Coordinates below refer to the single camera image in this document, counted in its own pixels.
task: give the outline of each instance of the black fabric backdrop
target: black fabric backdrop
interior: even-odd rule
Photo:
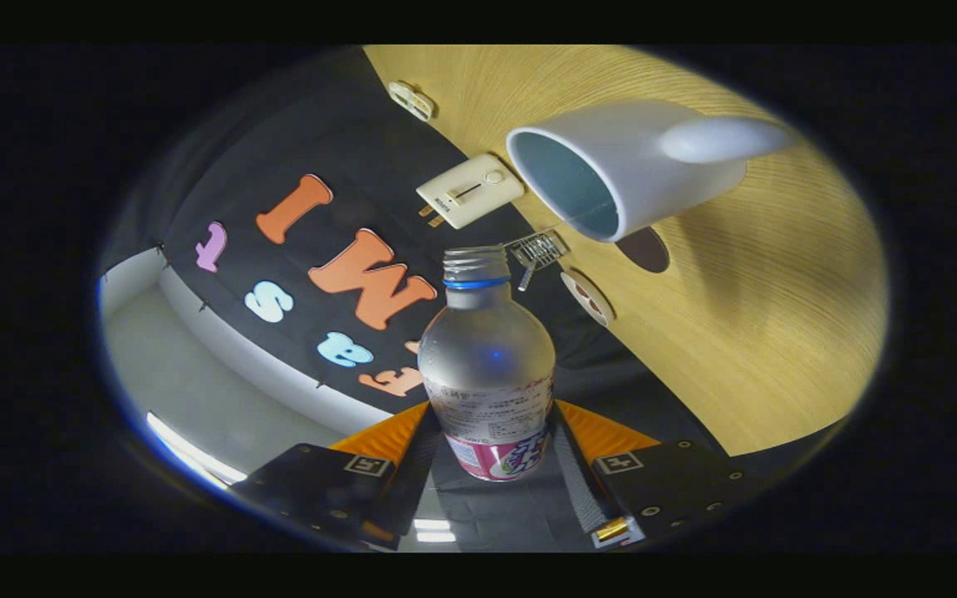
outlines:
[[[425,204],[415,187],[467,158],[390,101],[360,48],[335,50],[255,84],[160,156],[125,198],[101,268],[106,272],[162,243],[171,267],[208,304],[205,309],[296,370],[398,413],[426,401],[422,386],[400,398],[361,384],[357,376],[415,367],[415,355],[404,344],[417,341],[444,306],[442,252],[532,233],[510,205],[462,230],[431,228],[417,214]],[[285,243],[270,242],[254,219],[276,207],[304,174],[318,175],[334,198],[297,220]],[[214,220],[228,235],[216,273],[198,267],[194,250],[208,241],[206,228]],[[409,266],[406,276],[424,277],[439,291],[435,300],[396,313],[384,331],[354,315],[360,291],[330,294],[307,275],[353,243],[358,228],[387,242],[392,262]],[[522,268],[509,260],[519,280]],[[553,337],[556,397],[654,438],[691,438],[721,451],[648,368],[574,302],[560,271],[550,266],[526,292],[516,292]],[[243,303],[263,280],[295,300],[280,322],[263,321]],[[329,332],[346,334],[375,359],[357,367],[323,359],[316,347]],[[432,472],[463,550],[592,549],[551,455],[539,472],[509,488],[472,479],[448,445],[441,449]]]

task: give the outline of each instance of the pink letter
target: pink letter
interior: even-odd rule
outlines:
[[[194,251],[198,253],[198,268],[216,272],[216,261],[223,253],[224,247],[228,246],[228,231],[224,230],[223,224],[213,221],[209,225],[209,242],[194,246]]]

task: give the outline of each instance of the fluorescent light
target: fluorescent light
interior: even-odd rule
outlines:
[[[448,530],[449,522],[444,519],[415,519],[413,521],[417,530]]]
[[[183,436],[176,433],[164,421],[157,418],[153,412],[147,412],[147,424],[150,425],[157,438],[162,440],[164,446],[167,446],[172,454],[179,457],[181,461],[190,468],[202,473],[205,477],[217,477],[229,483],[242,482],[246,479],[246,473],[239,472],[232,466],[227,465],[220,459],[213,457],[212,454],[187,442]]]
[[[418,542],[456,542],[456,536],[452,532],[416,532],[415,540]]]

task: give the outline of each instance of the wooden surface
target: wooden surface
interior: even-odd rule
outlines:
[[[616,46],[366,52],[384,84],[404,81],[437,103],[430,125],[457,148],[506,164],[515,126],[614,100],[778,120],[702,76]],[[558,221],[532,192],[513,205],[535,228]],[[611,332],[730,455],[790,442],[851,411],[884,344],[889,282],[874,223],[831,160],[810,144],[752,159],[732,192],[653,228],[670,253],[667,272],[646,272],[567,226],[557,228],[571,249],[561,264],[607,295],[618,315]]]

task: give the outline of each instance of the pink label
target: pink label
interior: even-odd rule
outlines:
[[[479,480],[506,482],[537,469],[542,462],[547,434],[542,428],[542,431],[527,439],[504,445],[479,445],[452,438],[448,434],[445,438],[465,472]]]

